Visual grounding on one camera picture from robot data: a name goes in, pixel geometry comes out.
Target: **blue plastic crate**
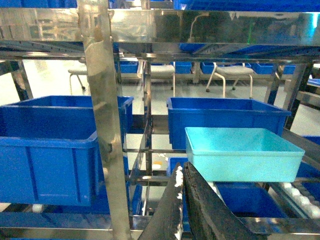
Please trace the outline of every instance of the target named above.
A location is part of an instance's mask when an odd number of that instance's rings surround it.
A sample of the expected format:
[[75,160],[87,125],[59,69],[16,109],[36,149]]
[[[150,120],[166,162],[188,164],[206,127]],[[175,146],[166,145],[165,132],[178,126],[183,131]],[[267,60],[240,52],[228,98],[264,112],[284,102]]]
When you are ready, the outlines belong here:
[[176,74],[190,74],[192,64],[190,61],[176,61],[175,62],[175,73]]
[[[133,100],[132,96],[118,96],[118,110],[121,124],[121,139],[124,141],[124,132],[128,133],[133,124]],[[90,96],[44,96],[35,99],[12,103],[8,106],[29,106],[46,108],[92,108]]]
[[303,136],[304,138],[310,140],[311,142],[314,142],[315,144],[320,145],[320,136],[311,136],[311,135],[306,135]]
[[312,0],[175,0],[175,9],[251,12],[320,12],[320,3]]
[[91,109],[0,108],[0,202],[90,206],[101,164]]
[[[274,65],[272,63],[252,63],[252,69],[256,74],[271,74]],[[295,65],[287,65],[283,70],[284,75],[294,74]]]
[[186,127],[188,160],[209,182],[293,182],[305,151],[264,128]]
[[253,99],[171,97],[167,107],[173,149],[186,149],[186,127],[264,128],[281,136],[291,115]]
[[309,79],[308,80],[308,84],[309,85],[314,85],[314,86],[317,86],[317,87],[320,87],[320,79]]
[[133,200],[132,200],[132,214],[133,215],[140,215],[141,214],[141,209],[143,207],[142,190],[143,190],[143,187],[140,184],[137,184],[136,188],[135,188],[134,195],[133,195]]
[[[129,195],[127,196],[128,206],[132,206],[132,214],[138,215],[142,204],[142,189],[140,184],[136,185],[132,202],[129,202]],[[55,213],[64,214],[110,214],[109,201],[106,194],[97,197],[92,206],[59,206]]]
[[[219,67],[224,67],[224,66],[242,66],[242,63],[229,64],[229,65],[219,65]],[[245,63],[245,66],[247,68],[251,68],[250,63]],[[212,74],[212,71],[214,70],[214,63],[213,62],[201,62],[200,67],[201,67],[201,70],[204,74]]]
[[[320,171],[313,166],[302,162],[296,175],[297,178],[320,178]],[[314,196],[317,201],[320,201],[320,183],[317,182],[303,182],[302,185],[308,192]]]
[[218,187],[225,205],[237,217],[287,218],[288,216],[261,187]]
[[181,43],[179,48],[187,53],[193,53],[204,46],[203,43]]
[[77,0],[0,0],[0,8],[76,8]]
[[20,0],[0,0],[0,8],[22,8]]
[[[120,61],[121,73],[123,74],[136,74],[138,72],[137,61]],[[118,71],[118,65],[114,65],[115,70]]]

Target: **metal shelf frame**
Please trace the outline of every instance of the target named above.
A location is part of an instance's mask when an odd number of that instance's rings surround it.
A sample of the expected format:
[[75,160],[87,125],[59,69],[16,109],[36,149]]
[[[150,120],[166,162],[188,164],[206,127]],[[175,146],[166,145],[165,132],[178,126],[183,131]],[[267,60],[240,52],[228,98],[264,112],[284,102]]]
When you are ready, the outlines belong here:
[[[265,102],[270,104],[275,102],[284,65],[297,64],[284,104],[292,111],[292,118],[286,123],[289,129],[312,64],[320,61],[319,13],[150,9],[149,0],[141,0],[142,10],[108,9],[108,0],[77,0],[77,5],[77,9],[0,8],[0,45],[4,49],[0,49],[0,58],[67,60],[85,55],[111,214],[0,212],[0,237],[138,239],[151,216],[129,215],[125,181],[131,182],[130,196],[137,183],[147,188],[166,185],[168,178],[163,172],[152,170],[152,153],[183,153],[152,149],[152,134],[168,134],[168,119],[151,114],[151,62],[193,61],[195,83],[201,77],[199,62],[276,63],[265,96]],[[206,17],[198,18],[192,35],[192,22],[199,15]],[[255,27],[248,31],[251,23]],[[284,37],[277,40],[276,36],[281,35]],[[181,52],[179,43],[190,41],[207,45],[195,53]],[[84,50],[71,42],[82,42]],[[122,76],[115,72],[114,63],[119,65],[122,56],[114,51],[114,43],[136,49],[125,57],[143,61],[144,114],[134,116],[137,128],[143,132],[139,149],[127,149],[121,143],[117,96],[122,95]],[[286,46],[286,50],[234,53],[253,43]],[[161,48],[168,52],[156,51]],[[25,98],[32,98],[23,63],[18,63],[19,72],[12,76],[20,79],[20,88],[28,93]],[[288,131],[286,137],[292,139],[292,133]],[[307,140],[299,141],[304,145]],[[123,171],[127,152],[138,153],[130,176]],[[320,151],[307,152],[307,160],[320,169]],[[144,155],[146,171],[140,170]],[[305,239],[320,235],[320,222],[316,219],[248,217],[241,221],[257,234],[305,234]]]

